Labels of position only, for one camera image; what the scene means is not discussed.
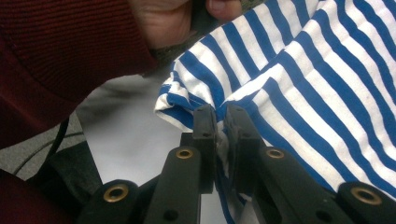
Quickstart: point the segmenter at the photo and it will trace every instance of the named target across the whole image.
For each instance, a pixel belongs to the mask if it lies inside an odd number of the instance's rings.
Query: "hand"
[[[181,44],[193,31],[191,0],[128,0],[148,47],[160,49]],[[219,21],[242,13],[240,0],[206,0],[207,11]]]

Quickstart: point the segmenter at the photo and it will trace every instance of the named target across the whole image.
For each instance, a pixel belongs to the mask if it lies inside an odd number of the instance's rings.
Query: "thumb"
[[[219,21],[231,21],[242,14],[240,0],[206,0],[206,9]]]

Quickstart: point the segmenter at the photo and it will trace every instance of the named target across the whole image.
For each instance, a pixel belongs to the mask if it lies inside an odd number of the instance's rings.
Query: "white table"
[[[77,114],[104,183],[126,179],[138,186],[161,173],[166,156],[178,147],[181,131],[153,113],[167,78],[120,77],[108,81],[78,107]],[[202,224],[226,223],[219,196],[203,195]]]

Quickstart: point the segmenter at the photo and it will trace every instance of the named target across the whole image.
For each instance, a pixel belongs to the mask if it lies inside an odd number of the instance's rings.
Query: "blue and white striped shirt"
[[[269,0],[176,59],[156,113],[192,129],[242,106],[269,146],[323,187],[359,180],[396,198],[396,3]]]

